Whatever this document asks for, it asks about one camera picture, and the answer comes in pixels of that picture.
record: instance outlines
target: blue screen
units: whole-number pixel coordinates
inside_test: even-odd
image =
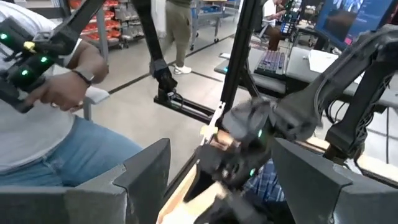
[[[343,50],[362,32],[384,25],[396,0],[326,0],[315,29]]]

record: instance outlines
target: person in khaki pants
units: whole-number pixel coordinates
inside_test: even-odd
[[[166,1],[166,37],[161,43],[163,54],[166,54],[173,42],[177,48],[174,74],[188,74],[192,69],[185,66],[185,54],[192,33],[191,0]]]

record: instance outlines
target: keyboard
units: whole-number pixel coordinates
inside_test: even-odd
[[[285,61],[285,53],[268,50],[262,55],[254,73],[278,80],[285,80]]]

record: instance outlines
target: white sneaker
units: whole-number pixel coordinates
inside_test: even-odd
[[[187,66],[182,66],[182,67],[178,67],[175,66],[174,67],[174,74],[179,75],[179,74],[189,74],[192,72],[192,68],[187,67]]]

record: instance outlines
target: gray floor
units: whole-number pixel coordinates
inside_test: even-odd
[[[196,101],[209,107],[218,104],[223,87],[224,75],[213,71],[223,59],[218,55],[222,52],[229,53],[233,39],[226,38],[234,34],[236,24],[233,18],[223,19],[218,37],[219,43],[211,45],[214,39],[214,28],[207,27],[199,31],[200,35],[195,44],[195,50],[211,45],[204,50],[192,54],[186,59],[187,66],[193,68],[194,73],[176,75],[178,92],[186,99]],[[166,61],[174,60],[175,50],[166,55]],[[110,74],[107,79],[98,85],[105,90],[113,90],[125,83],[134,80],[149,71],[149,54],[144,40],[132,45],[129,49],[114,50],[110,52]],[[391,88],[398,90],[398,82],[393,81]],[[173,178],[181,166],[192,155],[193,150],[200,143],[200,128],[204,125],[194,119],[178,114],[172,110],[153,103],[157,92],[157,82],[151,77],[142,79],[120,91],[93,108],[93,120],[112,129],[146,147],[160,138],[170,138],[172,142],[172,167],[170,178]],[[249,98],[249,94],[239,89],[235,103]],[[339,102],[333,107],[336,111]],[[366,140],[365,153],[386,160],[386,133],[387,115],[376,114],[374,121],[369,126],[369,136]],[[390,163],[398,166],[398,116],[395,111],[389,113],[389,158]],[[324,128],[316,131],[315,135],[324,138],[327,128],[331,126],[328,121],[323,121]]]

